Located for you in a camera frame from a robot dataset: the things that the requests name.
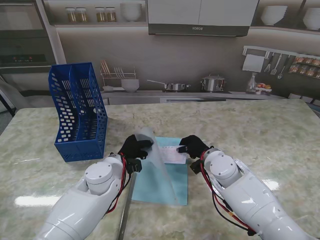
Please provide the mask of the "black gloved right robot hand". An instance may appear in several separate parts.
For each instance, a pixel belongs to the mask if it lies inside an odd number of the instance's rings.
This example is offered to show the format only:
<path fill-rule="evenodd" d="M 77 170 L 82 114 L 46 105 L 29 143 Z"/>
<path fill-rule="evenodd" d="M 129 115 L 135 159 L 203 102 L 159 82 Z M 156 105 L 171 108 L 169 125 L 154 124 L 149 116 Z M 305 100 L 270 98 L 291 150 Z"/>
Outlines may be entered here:
<path fill-rule="evenodd" d="M 189 135 L 181 139 L 179 147 L 176 149 L 178 153 L 187 153 L 192 159 L 200 158 L 202 153 L 207 151 L 209 147 L 196 135 Z"/>

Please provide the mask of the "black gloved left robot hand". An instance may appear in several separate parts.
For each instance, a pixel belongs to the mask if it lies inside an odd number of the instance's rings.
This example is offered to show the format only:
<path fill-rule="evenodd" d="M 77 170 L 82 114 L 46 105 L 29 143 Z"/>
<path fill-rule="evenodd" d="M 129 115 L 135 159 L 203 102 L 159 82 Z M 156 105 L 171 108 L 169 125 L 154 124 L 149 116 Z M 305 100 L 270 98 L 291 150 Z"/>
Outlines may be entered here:
<path fill-rule="evenodd" d="M 148 156 L 147 149 L 149 149 L 154 142 L 152 140 L 137 140 L 134 134 L 130 135 L 122 145 L 118 154 L 124 156 L 126 159 L 146 159 Z"/>

